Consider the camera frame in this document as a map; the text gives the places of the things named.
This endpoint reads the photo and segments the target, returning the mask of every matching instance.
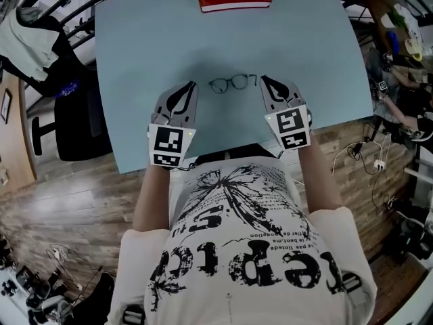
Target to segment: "white cable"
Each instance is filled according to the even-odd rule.
[[[390,151],[390,147],[391,147],[391,136],[390,136],[390,142],[388,144],[388,150],[386,151],[385,164],[386,164],[386,161],[388,160],[388,153]]]
[[[332,166],[332,174],[334,174],[334,169],[336,168],[336,161],[337,161],[337,157],[341,154],[341,153],[343,153],[345,150],[346,150],[346,148],[348,148],[348,147],[350,147],[350,146],[353,146],[353,145],[355,145],[355,144],[364,144],[365,142],[355,142],[355,143],[353,143],[353,144],[348,144],[346,147],[344,147],[341,151],[339,151],[338,153],[337,153],[337,155],[336,155],[336,157],[334,158],[334,165]]]
[[[298,181],[298,180],[296,180],[296,179],[294,179],[294,178],[292,178],[296,183],[299,183],[299,184],[302,184],[303,186],[305,186],[305,184],[303,184],[301,181]]]
[[[385,140],[386,140],[386,135],[385,135],[385,137],[384,137],[384,139],[382,140],[382,143],[381,143],[382,150],[384,150],[384,143],[385,143]]]
[[[372,141],[374,144],[377,144],[380,147],[380,161],[382,161],[382,157],[384,155],[384,151],[382,149],[382,146],[379,145],[379,143],[377,143],[376,141]]]

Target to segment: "light blue table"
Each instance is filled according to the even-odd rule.
[[[273,0],[268,9],[203,14],[198,0],[107,0],[96,8],[102,103],[120,172],[149,162],[146,129],[157,97],[200,87],[187,156],[273,139],[260,87],[224,95],[208,82],[267,74],[297,84],[319,128],[372,115],[367,75],[339,0]]]

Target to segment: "black glasses frame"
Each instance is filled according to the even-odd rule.
[[[239,87],[236,87],[235,84],[233,83],[233,79],[235,77],[238,77],[238,76],[244,76],[244,77],[246,77],[246,85],[245,85],[245,87],[239,88]],[[214,79],[213,81],[209,82],[209,85],[210,85],[210,87],[212,88],[212,90],[215,93],[217,93],[217,94],[224,94],[227,90],[229,90],[229,83],[231,83],[232,87],[235,88],[235,89],[237,89],[237,90],[243,90],[243,89],[247,88],[247,86],[248,86],[248,79],[250,77],[254,77],[254,85],[257,86],[257,75],[256,74],[237,74],[237,75],[231,77],[230,79]],[[221,80],[226,82],[225,90],[224,91],[216,91],[215,88],[214,88],[214,82],[221,81]]]

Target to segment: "black office chair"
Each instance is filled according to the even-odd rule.
[[[41,137],[55,130],[59,157],[65,161],[80,161],[111,153],[112,147],[102,109],[97,72],[86,68],[75,55],[60,23],[51,16],[32,24],[18,22],[29,28],[42,28],[59,32],[53,52],[59,56],[49,68],[48,77],[38,82],[19,71],[7,58],[1,57],[3,68],[26,81],[42,96],[56,96],[54,123],[41,127],[39,118],[32,121],[32,141],[36,155],[42,154]],[[61,96],[66,87],[74,87],[67,96]]]

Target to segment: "white cloth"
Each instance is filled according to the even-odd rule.
[[[309,217],[284,165],[262,156],[185,174],[171,231],[122,239],[110,325],[366,324],[377,288],[348,209]]]
[[[411,39],[415,39],[418,41],[420,45],[422,45],[422,33],[419,29],[418,21],[417,19],[412,15],[412,13],[404,6],[400,5],[399,3],[396,3],[394,5],[394,9],[397,11],[397,13],[402,16],[405,19],[405,24],[407,27],[407,32],[409,33],[409,36]]]
[[[6,57],[22,73],[44,81],[49,68],[59,57],[52,51],[57,31],[27,28],[16,19],[13,9],[0,24],[0,56]]]

